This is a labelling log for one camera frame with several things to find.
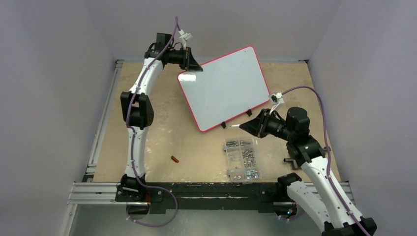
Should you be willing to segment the pink framed whiteboard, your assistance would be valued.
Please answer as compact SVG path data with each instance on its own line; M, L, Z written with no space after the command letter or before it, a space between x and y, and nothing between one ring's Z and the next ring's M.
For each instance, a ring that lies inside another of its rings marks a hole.
M269 88L253 46L227 53L184 71L178 82L201 132L268 102Z

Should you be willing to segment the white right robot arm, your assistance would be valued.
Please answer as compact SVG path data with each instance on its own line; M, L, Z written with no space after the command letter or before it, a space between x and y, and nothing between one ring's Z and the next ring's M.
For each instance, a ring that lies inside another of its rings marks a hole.
M273 135L286 141L289 156L312 181L318 194L309 193L295 174L277 180L276 193L282 200L295 201L316 223L323 236L372 236L377 230L373 218L366 218L333 177L330 159L319 142L309 134L307 111L291 107L285 119L263 109L238 127L257 138Z

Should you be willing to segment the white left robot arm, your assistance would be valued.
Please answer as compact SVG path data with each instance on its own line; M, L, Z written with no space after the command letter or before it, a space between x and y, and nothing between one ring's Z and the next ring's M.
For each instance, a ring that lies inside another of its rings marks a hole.
M124 175L117 185L117 202L138 202L149 198L160 187L147 186L145 182L145 145L149 127L154 120L154 110L149 93L154 82L167 64L177 64L185 71L202 71L187 42L192 35L179 31L179 44L175 49L172 34L158 33L144 55L143 68L129 91L120 94L122 117L128 130L128 161Z

